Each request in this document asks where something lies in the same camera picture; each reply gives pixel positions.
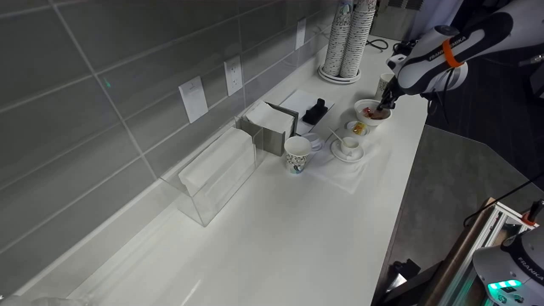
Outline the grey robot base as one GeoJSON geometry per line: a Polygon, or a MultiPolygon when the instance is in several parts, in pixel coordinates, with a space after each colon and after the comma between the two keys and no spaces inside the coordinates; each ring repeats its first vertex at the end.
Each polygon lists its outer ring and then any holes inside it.
{"type": "Polygon", "coordinates": [[[541,202],[485,207],[455,250],[438,306],[544,306],[541,202]]]}

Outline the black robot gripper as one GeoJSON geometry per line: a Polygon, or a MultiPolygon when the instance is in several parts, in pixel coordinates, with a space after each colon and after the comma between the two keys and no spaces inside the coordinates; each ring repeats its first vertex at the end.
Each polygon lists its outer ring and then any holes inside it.
{"type": "Polygon", "coordinates": [[[395,100],[397,100],[402,93],[404,93],[404,90],[399,86],[397,78],[392,76],[392,78],[387,81],[387,85],[385,85],[385,88],[383,88],[383,91],[382,91],[382,95],[380,95],[378,107],[380,107],[380,108],[392,108],[392,107],[395,105],[395,100]]]}

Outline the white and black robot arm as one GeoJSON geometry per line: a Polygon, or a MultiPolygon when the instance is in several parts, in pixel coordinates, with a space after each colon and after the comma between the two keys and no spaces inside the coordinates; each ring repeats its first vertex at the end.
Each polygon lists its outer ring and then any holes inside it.
{"type": "Polygon", "coordinates": [[[544,0],[511,0],[482,20],[456,30],[434,25],[407,54],[387,59],[392,78],[377,108],[392,108],[400,95],[426,95],[458,86],[473,57],[544,42],[544,0]]]}

